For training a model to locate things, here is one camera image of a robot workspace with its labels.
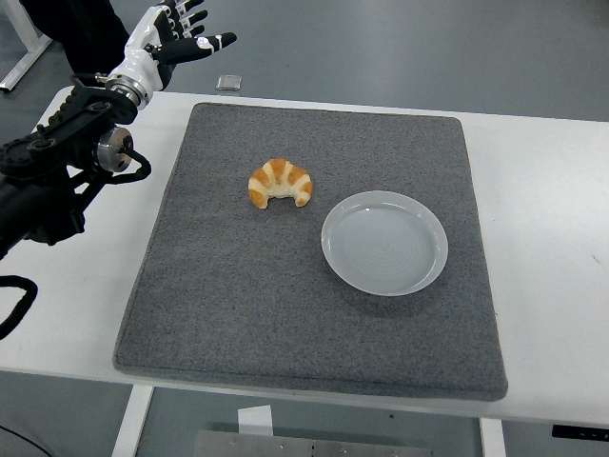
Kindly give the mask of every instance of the croissant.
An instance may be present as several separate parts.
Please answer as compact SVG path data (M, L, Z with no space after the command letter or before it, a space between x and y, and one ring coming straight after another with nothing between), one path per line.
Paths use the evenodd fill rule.
M297 207L303 207L311 198L313 183L308 173L285 159L270 159L249 178L249 199L265 209L268 199L293 197Z

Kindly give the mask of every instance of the metal plate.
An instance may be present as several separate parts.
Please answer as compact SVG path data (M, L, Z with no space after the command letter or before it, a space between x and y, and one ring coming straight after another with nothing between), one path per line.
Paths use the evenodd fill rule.
M200 430L193 457L432 457L429 449Z

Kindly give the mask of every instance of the small gray object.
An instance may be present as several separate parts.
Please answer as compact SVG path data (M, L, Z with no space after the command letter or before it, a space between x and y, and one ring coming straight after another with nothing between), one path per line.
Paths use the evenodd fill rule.
M217 90L239 90L241 88L241 76L234 74L223 74L218 78Z

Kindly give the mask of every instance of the robotic hand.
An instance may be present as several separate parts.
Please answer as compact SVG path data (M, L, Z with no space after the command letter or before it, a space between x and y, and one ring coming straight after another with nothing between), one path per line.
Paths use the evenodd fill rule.
M167 87L175 66L208 57L233 43L234 33L198 37L203 0L163 0L148 9L125 47L125 60L104 88L77 84L61 108L35 133L0 147L0 260L23 239L54 245L85 231L84 211L106 184L145 179L150 163L133 149L127 129L156 90ZM122 173L131 159L140 167ZM70 175L68 166L80 170ZM76 189L86 184L81 193ZM0 287L22 288L24 297L0 323L11 333L33 303L37 286L19 276L0 276Z
M237 36L232 32L197 36L205 29L200 23L207 11L191 11L202 3L164 0L148 9L128 39L123 63L98 81L143 109L154 91L167 87L176 64L208 57L233 43Z

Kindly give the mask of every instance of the plate rim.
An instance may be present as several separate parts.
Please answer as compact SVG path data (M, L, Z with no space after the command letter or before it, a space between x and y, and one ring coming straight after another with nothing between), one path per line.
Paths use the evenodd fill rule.
M353 282L345 279L336 270L335 266L333 265L333 262L331 260L331 255L329 252L330 249L329 249L329 236L328 235L329 235L329 231L330 231L330 224L332 223L332 220L337 217L338 214L346 212L347 210L356 208L358 205L366 204L366 202L361 202L358 205L348 205L346 208L344 207L345 204L348 204L349 201L353 201L353 200L357 201L358 203L360 200L368 200L368 204L369 203L388 204L388 205L395 205L395 206L401 207L403 209L412 209L412 207L415 207L417 209L422 210L422 212L425 213L425 216L428 218L428 220L431 220L431 222L435 226L435 229L432 228L432 233L437 240L437 245L441 245L441 246L439 246L440 255L436 256L436 262L434 262L434 265L429 270L427 275L425 275L425 277L419 283L417 283L414 286L412 286L411 288L409 288L406 292L400 291L400 292L379 293L379 292L375 292L375 291L366 290L365 288L361 288L360 286L353 284ZM401 206L399 204L400 201L407 202L409 207ZM448 259L448 238L446 236L446 231L444 230L442 222L440 222L440 219L438 219L438 217L433 213L433 211L431 211L431 209L426 207L423 203L419 202L418 200L415 200L414 198L409 197L408 195L404 195L402 193L398 193L398 192L394 192L394 191L390 191L390 190L367 190L364 192L354 193L353 195L349 195L348 197L344 198L337 205L335 205L332 208L332 210L326 215L326 217L324 219L324 223L322 225L321 241L322 241L322 251L324 252L324 257L325 257L326 262L330 265L332 270L343 281L345 281L351 287L361 290L365 293L369 293L371 295L385 296L385 297L396 297L396 296L408 295L408 294L411 294L411 293L414 293L414 292L417 292L419 290L426 288L440 276L440 274L444 270L446 261Z

